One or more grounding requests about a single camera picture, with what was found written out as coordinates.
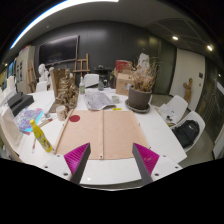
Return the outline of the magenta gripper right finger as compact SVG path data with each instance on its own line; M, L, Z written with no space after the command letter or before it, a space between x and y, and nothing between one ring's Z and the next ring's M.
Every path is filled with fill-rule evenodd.
M152 183L152 171L159 160L159 155L137 143L133 144L132 153L137 163L143 185Z

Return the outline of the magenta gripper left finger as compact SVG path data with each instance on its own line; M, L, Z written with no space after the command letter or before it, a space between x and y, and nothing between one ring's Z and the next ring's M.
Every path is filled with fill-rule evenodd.
M90 153L90 144L86 143L64 155L64 159L72 173L72 183L80 183Z

